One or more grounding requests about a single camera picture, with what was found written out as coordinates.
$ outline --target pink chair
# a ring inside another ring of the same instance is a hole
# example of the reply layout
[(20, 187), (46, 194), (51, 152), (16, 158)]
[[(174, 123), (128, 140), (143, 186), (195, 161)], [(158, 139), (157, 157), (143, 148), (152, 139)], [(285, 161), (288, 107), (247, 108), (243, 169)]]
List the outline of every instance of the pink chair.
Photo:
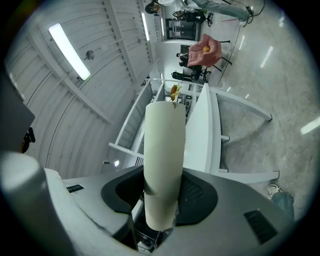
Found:
[[(232, 65), (230, 61), (222, 57), (221, 43), (230, 43), (230, 41), (217, 41), (214, 40), (208, 34), (203, 34), (201, 41), (195, 43), (189, 47), (189, 60), (188, 67), (201, 65), (208, 68), (215, 66), (215, 64), (220, 60), (224, 59)], [(210, 51), (204, 52), (204, 47), (209, 46)]]

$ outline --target polished floor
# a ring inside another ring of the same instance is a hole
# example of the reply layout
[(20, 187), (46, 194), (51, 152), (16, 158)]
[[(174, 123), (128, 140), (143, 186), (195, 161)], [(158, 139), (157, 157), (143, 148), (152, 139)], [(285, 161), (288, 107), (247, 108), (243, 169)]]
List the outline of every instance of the polished floor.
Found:
[[(240, 1), (253, 6), (255, 12), (263, 6), (263, 0)], [(222, 53), (230, 57), (233, 65), (220, 63), (223, 71), (219, 75), (215, 70), (209, 85), (246, 98), (270, 112), (273, 119), (266, 122), (219, 102), (222, 133), (230, 136), (230, 141), (222, 145), (221, 165), (235, 173), (279, 170), (279, 179), (272, 182), (291, 193), (295, 219), (300, 219), (318, 182), (317, 66), (294, 24), (272, 2), (266, 1), (262, 13), (245, 27), (234, 21), (221, 22), (227, 18), (216, 14), (210, 29), (215, 39), (230, 38), (230, 45), (222, 46)], [(267, 196), (268, 185), (263, 182), (251, 186)]]

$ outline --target electrical wire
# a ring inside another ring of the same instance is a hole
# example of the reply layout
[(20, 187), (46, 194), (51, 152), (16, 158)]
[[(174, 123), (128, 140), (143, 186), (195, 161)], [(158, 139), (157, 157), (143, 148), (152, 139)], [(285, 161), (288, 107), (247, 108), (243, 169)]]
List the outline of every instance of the electrical wire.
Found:
[[(241, 5), (243, 5), (245, 8), (247, 8), (247, 6), (245, 4), (243, 4), (242, 2), (239, 2), (239, 1), (236, 1), (236, 0), (232, 0), (233, 2), (237, 2)], [(253, 20), (254, 20), (254, 17), (260, 15), (263, 11), (263, 9), (265, 8), (265, 5), (266, 5), (266, 0), (263, 0), (263, 6), (261, 8), (261, 10), (259, 11), (259, 13), (255, 14), (255, 15), (251, 15), (249, 14), (249, 17), (246, 19), (246, 23), (243, 27), (245, 27), (247, 24), (250, 24)]]

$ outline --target cylindrical tube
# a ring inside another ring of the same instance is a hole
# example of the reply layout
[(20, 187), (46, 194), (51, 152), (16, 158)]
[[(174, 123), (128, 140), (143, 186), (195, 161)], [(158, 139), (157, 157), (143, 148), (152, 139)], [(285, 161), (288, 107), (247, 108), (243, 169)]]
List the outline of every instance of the cylindrical tube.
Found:
[(186, 138), (185, 105), (160, 101), (146, 107), (144, 203), (147, 225), (171, 228), (178, 206)]

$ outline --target yellow round object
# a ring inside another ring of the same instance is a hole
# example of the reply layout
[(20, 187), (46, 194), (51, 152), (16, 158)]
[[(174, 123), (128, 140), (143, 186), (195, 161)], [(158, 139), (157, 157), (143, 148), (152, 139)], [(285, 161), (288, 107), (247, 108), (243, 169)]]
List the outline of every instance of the yellow round object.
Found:
[(203, 47), (203, 52), (204, 52), (204, 53), (210, 52), (210, 47), (209, 47), (209, 46)]

